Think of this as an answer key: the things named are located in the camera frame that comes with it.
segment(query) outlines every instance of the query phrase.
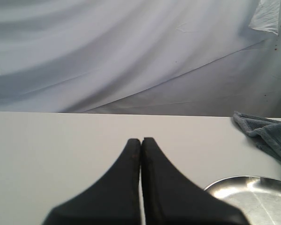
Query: silver plate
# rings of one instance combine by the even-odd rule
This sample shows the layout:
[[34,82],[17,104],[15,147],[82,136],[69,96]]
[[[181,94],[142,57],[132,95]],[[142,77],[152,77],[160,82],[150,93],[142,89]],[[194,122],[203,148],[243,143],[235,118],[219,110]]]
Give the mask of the silver plate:
[[230,177],[205,190],[242,210],[251,225],[281,225],[281,180],[265,177]]

